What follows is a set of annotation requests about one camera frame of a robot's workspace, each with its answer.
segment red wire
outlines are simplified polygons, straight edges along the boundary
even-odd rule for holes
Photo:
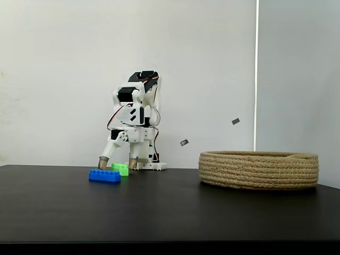
[[[111,121],[113,120],[113,118],[117,115],[117,113],[118,113],[124,106],[127,106],[127,105],[121,106],[121,108],[119,108],[118,111],[116,111],[115,114],[112,115],[112,117],[110,118],[110,120],[108,121],[108,123],[107,123],[107,125],[106,125],[106,128],[107,128],[108,130],[112,130],[112,129],[109,129],[108,126],[110,126]]]
[[[158,88],[158,86],[156,87],[156,90],[155,90],[155,94],[154,94],[154,102],[155,102],[155,98],[156,98],[157,88]]]
[[[158,137],[159,130],[158,130],[158,128],[156,128],[156,127],[154,127],[154,129],[157,129],[157,135],[155,136],[155,139],[154,139],[154,149],[155,149],[156,158],[157,158],[156,161],[158,161],[159,159],[158,159],[157,150],[156,150],[156,139],[157,139],[157,137]]]
[[[153,78],[151,78],[151,79],[153,80],[153,79],[157,79],[157,78],[158,78],[158,76],[153,77]],[[143,83],[146,83],[147,81],[149,81],[149,80],[145,80]]]

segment robot leg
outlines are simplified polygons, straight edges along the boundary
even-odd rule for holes
[[[143,147],[143,142],[130,143],[130,159],[129,159],[129,169],[136,170],[138,163],[138,156],[141,148]]]
[[[105,170],[107,162],[112,153],[121,147],[127,140],[127,136],[123,130],[112,130],[111,135],[107,139],[107,145],[103,151],[103,154],[99,157],[98,168]]]

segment blue lego brick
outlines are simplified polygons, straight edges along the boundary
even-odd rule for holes
[[[90,171],[89,180],[103,182],[120,182],[121,176],[119,172],[94,169]]]

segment green lego brick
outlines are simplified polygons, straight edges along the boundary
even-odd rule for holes
[[[121,176],[129,175],[129,168],[126,164],[112,163],[111,171],[119,172]]]
[[[129,175],[129,169],[128,169],[128,168],[121,168],[121,169],[119,170],[119,174],[120,174],[121,176],[128,176],[128,175]]]

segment basket rim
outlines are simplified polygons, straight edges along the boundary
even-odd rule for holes
[[[238,158],[238,159],[317,159],[318,155],[314,153],[301,152],[279,152],[279,151],[205,151],[201,156],[215,156],[219,158]]]

